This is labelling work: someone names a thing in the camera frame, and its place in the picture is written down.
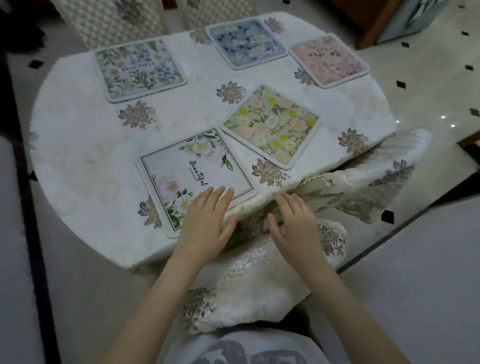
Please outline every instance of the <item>lace tablecloth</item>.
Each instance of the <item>lace tablecloth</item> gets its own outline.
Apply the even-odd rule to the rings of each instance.
[[[287,47],[324,34],[283,12],[260,18]],[[135,159],[224,121],[261,82],[318,112],[322,124],[288,171],[230,138],[259,193],[228,216],[257,210],[271,200],[272,192],[291,190],[395,131],[387,100],[371,75],[321,89],[290,55],[235,71],[204,29],[164,39],[187,74],[185,86],[108,103],[86,52],[62,58],[52,67],[32,113],[30,151],[48,201],[86,244],[124,268],[166,257],[175,245],[163,232]]]

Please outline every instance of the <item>square coaster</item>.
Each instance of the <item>square coaster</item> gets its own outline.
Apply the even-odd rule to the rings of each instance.
[[[137,167],[172,238],[180,234],[190,203],[208,187],[234,188],[229,208],[258,193],[216,128],[144,154]]]
[[[320,117],[260,85],[221,125],[228,135],[275,165],[290,169],[320,126]]]
[[[329,88],[361,77],[369,68],[335,34],[295,44],[290,53],[314,81]]]
[[[206,31],[215,47],[234,70],[288,55],[282,43],[257,18],[210,25]]]
[[[127,101],[187,83],[180,63],[160,38],[97,49],[93,57],[110,102]]]

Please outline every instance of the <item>white tablecloth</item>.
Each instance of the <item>white tablecloth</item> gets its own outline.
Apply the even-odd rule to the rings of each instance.
[[[324,34],[283,12],[260,18],[270,19],[267,23],[287,47]],[[60,59],[52,67],[32,113],[31,156],[47,199],[75,234],[122,267],[165,257],[175,244],[159,226],[135,159],[224,121],[238,107],[235,91],[245,95],[265,82],[318,112],[322,124],[289,171],[273,168],[229,138],[259,193],[228,214],[252,212],[270,201],[272,192],[291,190],[304,178],[351,159],[358,145],[371,147],[395,131],[386,98],[371,75],[321,89],[290,55],[235,71],[204,32],[164,39],[188,83],[140,99],[154,108],[158,120],[145,129],[123,125],[120,110],[139,100],[108,103],[88,52]]]

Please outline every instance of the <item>yellow floral coaster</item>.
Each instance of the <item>yellow floral coaster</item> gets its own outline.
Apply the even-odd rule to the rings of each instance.
[[[320,117],[260,85],[222,130],[267,160],[290,169],[320,125]]]

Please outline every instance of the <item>right hand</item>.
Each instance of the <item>right hand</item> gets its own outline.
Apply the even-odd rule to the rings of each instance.
[[[319,264],[327,263],[315,216],[305,201],[296,194],[274,193],[273,197],[282,213],[285,232],[280,231],[272,214],[268,214],[268,225],[275,245],[284,259],[301,276],[308,274],[309,270],[315,269]]]

